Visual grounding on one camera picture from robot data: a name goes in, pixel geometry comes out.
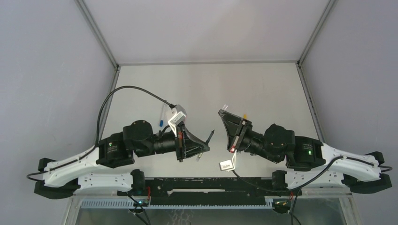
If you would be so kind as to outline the aluminium frame right post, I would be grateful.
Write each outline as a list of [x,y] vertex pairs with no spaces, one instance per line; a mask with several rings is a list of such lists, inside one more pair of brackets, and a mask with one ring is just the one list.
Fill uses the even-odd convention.
[[304,64],[305,61],[307,59],[307,57],[310,54],[310,51],[312,49],[312,47],[314,46],[318,36],[320,35],[323,27],[326,25],[327,20],[330,16],[330,14],[332,13],[333,9],[335,8],[336,4],[338,3],[338,0],[329,0],[321,14],[320,19],[318,20],[314,30],[312,31],[310,38],[308,40],[308,42],[306,43],[303,52],[301,53],[299,59],[296,61],[295,65],[296,65],[296,69],[298,72],[298,75],[300,77],[300,81],[301,81],[301,85],[306,97],[306,102],[308,104],[309,110],[310,110],[310,114],[313,120],[313,124],[315,127],[315,131],[317,134],[318,139],[321,142],[325,142],[325,136],[321,127],[321,123],[320,123],[320,119],[319,119],[319,115],[316,109],[316,105],[314,102],[314,97],[311,93],[310,90],[310,86],[307,82],[307,78],[306,78],[306,74],[304,71]]

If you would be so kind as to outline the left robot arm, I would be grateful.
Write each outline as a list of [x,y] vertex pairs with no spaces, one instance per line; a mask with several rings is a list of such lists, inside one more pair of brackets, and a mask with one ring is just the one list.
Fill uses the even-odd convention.
[[134,157],[174,152],[179,162],[210,150],[210,138],[203,141],[181,122],[176,132],[153,133],[152,125],[137,120],[122,132],[100,140],[89,150],[65,160],[42,158],[38,164],[41,180],[35,182],[34,193],[48,199],[69,198],[77,193],[107,191],[142,195],[148,190],[144,172],[104,174],[106,169],[132,165]]

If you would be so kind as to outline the aluminium frame post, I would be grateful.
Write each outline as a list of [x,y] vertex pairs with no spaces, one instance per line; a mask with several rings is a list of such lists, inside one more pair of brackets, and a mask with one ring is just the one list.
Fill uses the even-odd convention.
[[298,72],[298,75],[300,77],[300,81],[301,81],[301,85],[306,97],[306,102],[308,104],[309,110],[310,110],[310,114],[313,120],[313,124],[315,127],[315,131],[317,134],[318,139],[321,142],[325,142],[325,136],[321,127],[321,123],[320,123],[320,119],[319,119],[319,115],[316,109],[316,105],[314,102],[314,97],[311,93],[310,90],[310,86],[307,82],[307,78],[306,78],[306,74],[304,71],[304,64],[305,61],[307,59],[307,57],[310,54],[310,51],[312,49],[312,47],[314,46],[318,36],[320,35],[323,27],[326,25],[327,20],[330,16],[330,14],[332,13],[333,9],[335,8],[336,4],[338,3],[338,0],[329,0],[321,14],[320,19],[318,20],[314,30],[312,31],[310,38],[308,40],[308,42],[306,43],[303,52],[301,53],[299,59],[296,61],[295,65],[296,65],[296,69]]
[[119,71],[120,71],[120,66],[118,62],[116,61],[116,58],[114,57],[114,54],[112,53],[104,35],[102,34],[98,23],[96,22],[92,12],[90,11],[88,4],[85,2],[85,0],[75,0],[75,3],[80,10],[82,16],[86,20],[86,23],[88,24],[89,28],[91,29],[95,39],[99,43],[101,49],[103,50],[104,54],[107,56],[109,62],[111,63],[113,67],[113,73],[112,73],[112,80],[110,83],[109,87],[109,93],[115,89]]

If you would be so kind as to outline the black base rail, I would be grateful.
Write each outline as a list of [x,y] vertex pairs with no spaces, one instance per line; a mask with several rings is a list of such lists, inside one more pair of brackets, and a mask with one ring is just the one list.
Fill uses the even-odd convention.
[[119,191],[118,196],[130,195],[134,199],[162,202],[206,203],[255,202],[267,197],[287,197],[296,191],[272,192],[271,179],[246,178],[147,178],[144,183],[132,185],[127,192]]

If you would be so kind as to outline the aluminium frame left post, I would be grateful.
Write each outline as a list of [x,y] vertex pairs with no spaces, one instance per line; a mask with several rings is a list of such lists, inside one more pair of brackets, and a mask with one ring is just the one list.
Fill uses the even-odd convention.
[[113,73],[112,73],[112,80],[110,83],[109,87],[109,93],[115,89],[119,71],[120,71],[120,66],[118,62],[116,61],[116,58],[114,57],[114,54],[112,53],[104,35],[102,34],[98,23],[96,22],[92,12],[90,11],[88,4],[85,2],[85,0],[75,0],[75,3],[80,10],[82,16],[86,20],[86,23],[88,24],[89,28],[91,29],[95,39],[99,43],[101,49],[103,50],[104,54],[107,56],[109,62],[111,63],[113,67]]

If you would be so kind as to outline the black gel pen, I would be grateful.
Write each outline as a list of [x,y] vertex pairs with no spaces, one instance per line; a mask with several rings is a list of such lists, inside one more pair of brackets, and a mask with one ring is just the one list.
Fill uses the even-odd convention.
[[[213,135],[214,135],[214,132],[215,132],[215,130],[212,130],[211,131],[211,133],[210,133],[210,135],[209,135],[209,137],[207,138],[207,140],[205,141],[205,144],[206,145],[208,145],[209,144],[209,142],[210,142],[210,140],[211,140],[211,138],[213,137]],[[201,152],[201,153],[199,153],[198,155],[197,155],[197,158],[196,158],[196,161],[198,162],[201,158],[202,158],[202,156],[203,156],[203,152]]]

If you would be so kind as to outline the blue capped white marker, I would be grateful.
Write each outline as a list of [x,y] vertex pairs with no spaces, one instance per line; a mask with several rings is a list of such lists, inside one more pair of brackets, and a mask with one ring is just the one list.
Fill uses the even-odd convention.
[[159,121],[159,127],[164,126],[164,120],[165,120],[165,111],[167,109],[167,105],[163,104],[162,109],[161,109],[161,115],[160,115],[160,121]]

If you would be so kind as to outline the aluminium frame back rail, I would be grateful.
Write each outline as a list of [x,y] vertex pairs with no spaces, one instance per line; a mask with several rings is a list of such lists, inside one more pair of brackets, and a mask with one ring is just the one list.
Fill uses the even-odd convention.
[[118,66],[154,66],[154,65],[207,65],[207,64],[262,64],[262,63],[294,63],[297,60],[236,60],[236,61],[187,61],[187,62],[147,62],[119,63]]

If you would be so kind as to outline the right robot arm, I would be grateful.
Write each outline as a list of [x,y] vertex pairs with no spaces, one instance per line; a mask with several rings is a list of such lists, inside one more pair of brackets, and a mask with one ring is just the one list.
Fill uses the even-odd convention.
[[227,150],[285,162],[285,170],[272,172],[268,192],[284,195],[304,187],[349,188],[357,194],[373,194],[391,188],[381,152],[358,155],[338,150],[320,140],[296,136],[292,130],[272,124],[263,134],[252,123],[226,110],[218,112],[227,132]]

